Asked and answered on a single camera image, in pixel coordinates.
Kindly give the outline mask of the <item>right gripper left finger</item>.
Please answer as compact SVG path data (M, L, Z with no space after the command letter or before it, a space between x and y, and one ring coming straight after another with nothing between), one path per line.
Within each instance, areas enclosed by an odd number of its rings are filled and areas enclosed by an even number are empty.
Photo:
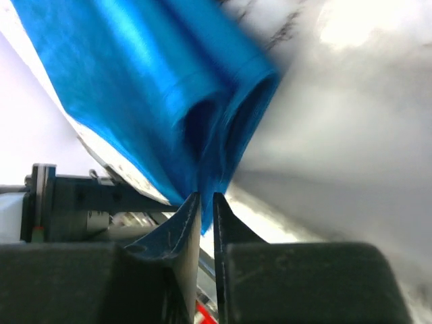
M2 323L191 323L200 196L127 246L1 246Z

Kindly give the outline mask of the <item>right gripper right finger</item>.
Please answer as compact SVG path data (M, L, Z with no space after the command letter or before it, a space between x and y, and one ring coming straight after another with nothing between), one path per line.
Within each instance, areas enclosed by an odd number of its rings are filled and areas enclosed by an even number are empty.
M384 255L362 242L271 244L213 196L221 323L410 323Z

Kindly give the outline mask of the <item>blue satin napkin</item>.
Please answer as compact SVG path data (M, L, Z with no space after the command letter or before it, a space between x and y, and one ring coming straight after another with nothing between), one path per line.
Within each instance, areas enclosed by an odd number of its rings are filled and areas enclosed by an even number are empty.
M202 229L279 74L215 1L14 1L75 121L122 154L171 204L192 192Z

